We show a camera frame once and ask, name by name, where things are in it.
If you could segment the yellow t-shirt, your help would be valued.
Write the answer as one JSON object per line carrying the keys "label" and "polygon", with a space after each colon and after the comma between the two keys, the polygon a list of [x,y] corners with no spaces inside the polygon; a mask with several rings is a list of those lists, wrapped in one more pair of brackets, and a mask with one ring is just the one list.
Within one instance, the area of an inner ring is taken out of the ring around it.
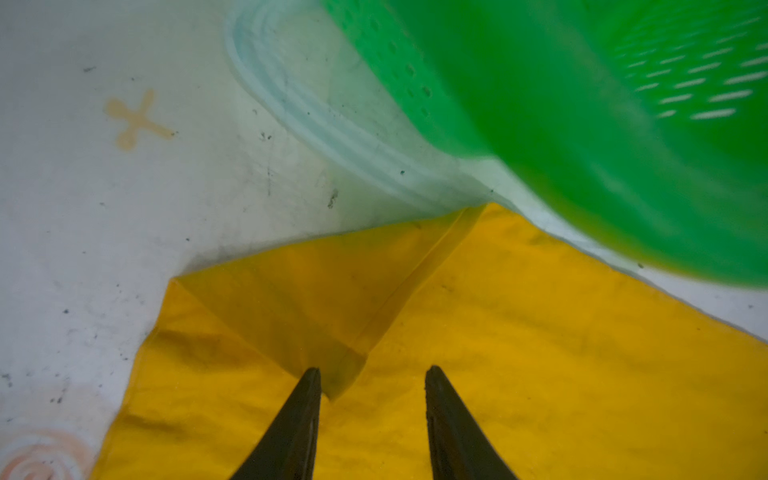
{"label": "yellow t-shirt", "polygon": [[321,372],[319,479],[427,479],[447,374],[523,479],[763,479],[767,347],[498,205],[172,279],[96,479],[225,479]]}

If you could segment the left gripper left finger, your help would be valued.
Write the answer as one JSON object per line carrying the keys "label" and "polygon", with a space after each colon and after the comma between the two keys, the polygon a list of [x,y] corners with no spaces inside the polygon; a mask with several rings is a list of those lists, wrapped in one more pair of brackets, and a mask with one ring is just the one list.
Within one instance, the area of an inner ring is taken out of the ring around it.
{"label": "left gripper left finger", "polygon": [[321,397],[321,372],[310,368],[231,479],[312,479]]}

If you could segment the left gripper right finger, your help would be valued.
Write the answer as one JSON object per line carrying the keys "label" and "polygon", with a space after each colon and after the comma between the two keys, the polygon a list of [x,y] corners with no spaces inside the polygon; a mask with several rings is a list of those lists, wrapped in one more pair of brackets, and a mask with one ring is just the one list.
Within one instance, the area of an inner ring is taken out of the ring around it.
{"label": "left gripper right finger", "polygon": [[517,480],[450,383],[433,365],[425,376],[428,443],[435,479]]}

